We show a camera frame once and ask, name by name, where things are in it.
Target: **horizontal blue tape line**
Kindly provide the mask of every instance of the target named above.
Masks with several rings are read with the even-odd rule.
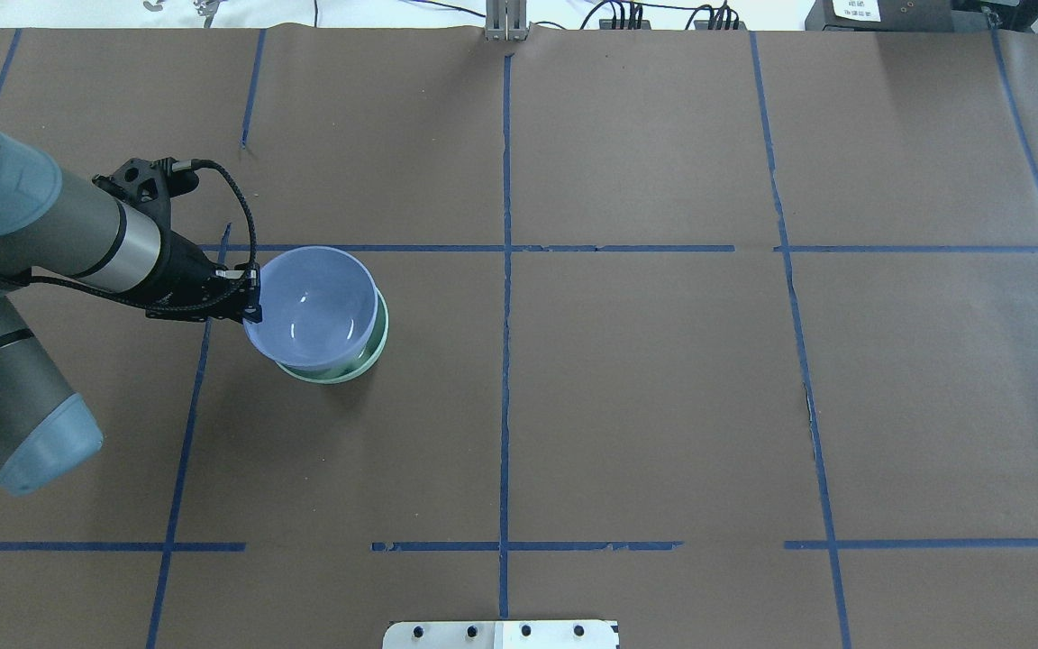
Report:
[[[285,251],[321,243],[260,243],[260,251]],[[493,245],[408,245],[408,243],[333,243],[333,248],[353,253],[501,253],[502,246]],[[199,248],[218,250],[215,243],[203,243]],[[247,250],[247,243],[231,243],[227,250]],[[514,253],[734,253],[730,245],[691,246],[512,246]]]
[[[981,253],[1038,254],[1038,246],[788,246],[792,253]],[[783,251],[775,246],[773,251]]]
[[[508,551],[671,551],[683,545],[681,541],[511,541]],[[494,541],[407,541],[372,543],[372,551],[497,551]]]
[[[841,550],[938,550],[964,547],[1038,547],[1038,538],[871,538],[836,541]],[[785,550],[826,550],[825,541],[786,541]]]
[[[174,543],[173,551],[245,551],[246,543]],[[162,551],[162,543],[0,541],[0,551]]]

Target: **white metal bracket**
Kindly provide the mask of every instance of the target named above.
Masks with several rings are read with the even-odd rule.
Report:
[[[398,623],[383,649],[619,649],[619,623],[608,620],[507,620]]]
[[[487,40],[527,40],[527,0],[487,0]]]

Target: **gray metal bracket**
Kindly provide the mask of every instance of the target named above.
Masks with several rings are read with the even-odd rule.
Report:
[[[527,0],[487,0],[487,40],[527,40]]]

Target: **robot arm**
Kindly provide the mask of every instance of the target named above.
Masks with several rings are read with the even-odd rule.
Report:
[[[170,198],[197,188],[196,168],[222,174],[247,215],[250,260],[235,270],[170,229]],[[0,133],[0,485],[29,493],[102,447],[90,411],[4,298],[8,292],[57,283],[149,318],[256,322],[254,251],[250,210],[213,161],[131,160],[91,184]],[[36,267],[61,276],[33,275]]]

